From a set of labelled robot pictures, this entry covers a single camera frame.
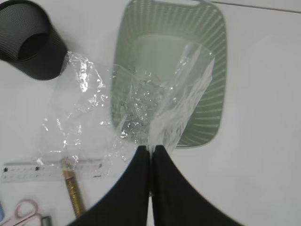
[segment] clear plastic bag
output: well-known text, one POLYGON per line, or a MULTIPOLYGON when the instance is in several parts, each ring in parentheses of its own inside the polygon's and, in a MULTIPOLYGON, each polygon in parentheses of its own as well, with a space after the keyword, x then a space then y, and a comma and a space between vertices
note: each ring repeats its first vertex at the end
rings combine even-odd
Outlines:
POLYGON ((175 149, 214 65, 214 56, 194 42, 165 83, 141 68, 95 65, 72 52, 67 60, 42 124, 37 162, 101 158, 104 175, 113 160, 130 160, 138 145, 175 149))

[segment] gold pen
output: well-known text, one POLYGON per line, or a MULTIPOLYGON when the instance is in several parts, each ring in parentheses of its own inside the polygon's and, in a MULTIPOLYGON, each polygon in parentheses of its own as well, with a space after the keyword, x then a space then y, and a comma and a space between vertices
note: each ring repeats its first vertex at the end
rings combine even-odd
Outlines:
POLYGON ((79 218, 86 210, 80 195, 74 170, 68 162, 68 158, 62 159, 61 165, 75 216, 76 218, 79 218))

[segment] ruler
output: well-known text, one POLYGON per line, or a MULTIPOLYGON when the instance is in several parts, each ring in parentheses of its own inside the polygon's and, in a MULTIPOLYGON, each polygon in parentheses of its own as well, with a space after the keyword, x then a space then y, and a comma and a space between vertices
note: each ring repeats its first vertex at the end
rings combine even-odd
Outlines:
MULTIPOLYGON (((103 176, 103 161, 81 160, 74 168, 77 179, 101 178, 103 176)), ((2 165, 1 181, 31 182, 63 180, 60 162, 51 165, 39 165, 33 162, 10 162, 2 165)))

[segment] white table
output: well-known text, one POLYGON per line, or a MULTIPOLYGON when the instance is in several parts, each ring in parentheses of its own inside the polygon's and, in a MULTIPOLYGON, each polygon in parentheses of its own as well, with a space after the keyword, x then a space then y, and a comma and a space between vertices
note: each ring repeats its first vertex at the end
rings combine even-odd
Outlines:
MULTIPOLYGON (((37 1, 70 50, 109 64, 127 0, 37 1)), ((208 200, 248 226, 301 222, 301 15, 219 5, 228 29, 228 80, 216 138, 175 150, 183 175, 208 200)), ((35 81, 4 62, 0 79, 0 164, 33 157, 34 140, 56 80, 35 81)), ((91 207, 116 182, 80 182, 91 207)), ((29 197, 64 226, 75 217, 63 181, 1 184, 6 216, 29 197)))
POLYGON ((244 6, 301 12, 301 1, 299 0, 212 0, 212 1, 226 3, 226 4, 239 4, 244 6))

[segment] black mesh cup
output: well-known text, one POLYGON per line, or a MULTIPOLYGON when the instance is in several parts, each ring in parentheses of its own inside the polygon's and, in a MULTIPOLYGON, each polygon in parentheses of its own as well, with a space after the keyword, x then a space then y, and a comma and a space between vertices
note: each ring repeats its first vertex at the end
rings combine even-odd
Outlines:
POLYGON ((0 4, 0 59, 35 79, 49 80, 61 73, 66 53, 39 5, 27 0, 0 4))

